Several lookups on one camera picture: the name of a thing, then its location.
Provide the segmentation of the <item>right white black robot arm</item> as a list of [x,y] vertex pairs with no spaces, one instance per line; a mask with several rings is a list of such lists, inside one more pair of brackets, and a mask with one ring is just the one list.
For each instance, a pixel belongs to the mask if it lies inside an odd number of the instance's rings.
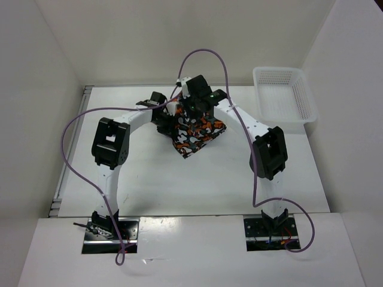
[[283,171],[288,159],[284,132],[280,127],[270,128],[257,121],[236,105],[229,94],[212,91],[202,75],[178,80],[182,88],[181,102],[191,118],[208,113],[222,121],[250,143],[250,168],[256,178],[254,185],[261,188],[265,199],[256,202],[253,192],[253,206],[260,206],[263,230],[269,237],[283,229],[288,210],[282,203]]

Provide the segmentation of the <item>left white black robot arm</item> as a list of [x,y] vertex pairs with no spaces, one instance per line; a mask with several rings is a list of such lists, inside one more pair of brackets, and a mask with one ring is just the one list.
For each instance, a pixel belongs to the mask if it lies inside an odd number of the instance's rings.
[[97,186],[103,192],[103,199],[92,213],[92,226],[106,239],[115,238],[120,230],[118,177],[129,155],[130,135],[141,126],[167,116],[165,102],[166,96],[154,91],[132,111],[115,118],[103,117],[98,122],[92,156],[98,166]]

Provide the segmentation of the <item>orange camouflage shorts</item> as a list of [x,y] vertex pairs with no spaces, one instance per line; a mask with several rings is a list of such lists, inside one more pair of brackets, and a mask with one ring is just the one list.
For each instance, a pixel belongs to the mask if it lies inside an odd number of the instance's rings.
[[175,150],[187,159],[197,153],[208,143],[223,134],[227,126],[210,114],[192,119],[180,104],[174,115],[174,125],[171,130],[172,144]]

